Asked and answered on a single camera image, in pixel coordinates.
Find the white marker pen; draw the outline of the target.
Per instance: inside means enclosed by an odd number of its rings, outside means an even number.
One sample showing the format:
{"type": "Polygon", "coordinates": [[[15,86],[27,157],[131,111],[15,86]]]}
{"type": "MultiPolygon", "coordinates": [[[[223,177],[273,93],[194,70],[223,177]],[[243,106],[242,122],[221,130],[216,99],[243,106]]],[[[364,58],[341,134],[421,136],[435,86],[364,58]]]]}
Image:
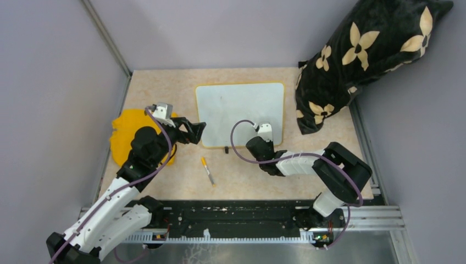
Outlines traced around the white marker pen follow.
{"type": "Polygon", "coordinates": [[[208,168],[208,166],[207,166],[206,159],[205,159],[204,157],[201,157],[201,162],[202,162],[203,167],[204,167],[205,170],[206,170],[206,173],[207,173],[207,176],[208,176],[208,178],[209,178],[209,181],[210,181],[211,185],[212,185],[213,187],[216,187],[216,184],[215,184],[215,181],[214,181],[214,179],[213,179],[213,176],[212,176],[212,174],[211,174],[211,172],[210,172],[210,170],[209,170],[209,168],[208,168]]]}

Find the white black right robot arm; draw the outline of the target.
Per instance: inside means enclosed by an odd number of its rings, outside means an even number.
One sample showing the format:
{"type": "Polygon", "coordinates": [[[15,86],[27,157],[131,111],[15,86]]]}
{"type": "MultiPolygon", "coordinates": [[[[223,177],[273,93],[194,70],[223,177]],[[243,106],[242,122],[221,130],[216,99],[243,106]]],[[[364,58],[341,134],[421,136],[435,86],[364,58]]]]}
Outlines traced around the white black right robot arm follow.
{"type": "Polygon", "coordinates": [[[309,212],[311,223],[323,227],[343,204],[355,204],[372,169],[338,142],[331,142],[318,153],[275,151],[272,142],[260,136],[250,139],[246,148],[261,170],[272,176],[316,175],[326,186],[309,212]]]}

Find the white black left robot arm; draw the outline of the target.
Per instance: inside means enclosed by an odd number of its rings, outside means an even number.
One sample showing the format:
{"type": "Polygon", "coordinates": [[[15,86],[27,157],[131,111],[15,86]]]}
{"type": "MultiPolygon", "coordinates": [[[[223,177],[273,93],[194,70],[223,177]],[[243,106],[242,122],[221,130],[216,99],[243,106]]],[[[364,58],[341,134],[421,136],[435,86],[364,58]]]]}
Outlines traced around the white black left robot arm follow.
{"type": "Polygon", "coordinates": [[[163,205],[150,196],[121,217],[117,214],[167,165],[176,143],[198,144],[206,128],[205,122],[191,123],[185,117],[168,122],[156,122],[159,132],[151,126],[135,132],[128,158],[104,195],[64,233],[54,232],[47,238],[50,263],[101,263],[137,230],[163,224],[163,205]]]}

